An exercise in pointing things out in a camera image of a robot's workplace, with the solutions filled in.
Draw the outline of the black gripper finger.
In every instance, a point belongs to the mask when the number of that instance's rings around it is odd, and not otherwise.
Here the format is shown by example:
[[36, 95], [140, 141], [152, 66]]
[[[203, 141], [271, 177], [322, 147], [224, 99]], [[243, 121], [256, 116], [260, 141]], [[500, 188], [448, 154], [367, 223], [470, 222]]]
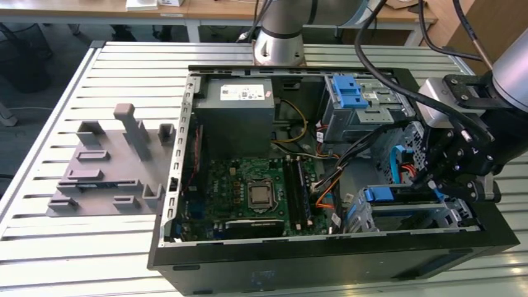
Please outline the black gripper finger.
[[444, 159], [444, 152], [447, 146], [454, 140], [452, 129], [436, 129], [430, 128], [424, 138], [424, 169], [419, 172], [414, 179], [412, 188], [419, 189], [427, 185], [427, 183], [439, 175]]
[[502, 201], [500, 188], [491, 173], [474, 178], [462, 176], [458, 180], [444, 180], [439, 183], [439, 191], [448, 197], [466, 202], [499, 203]]

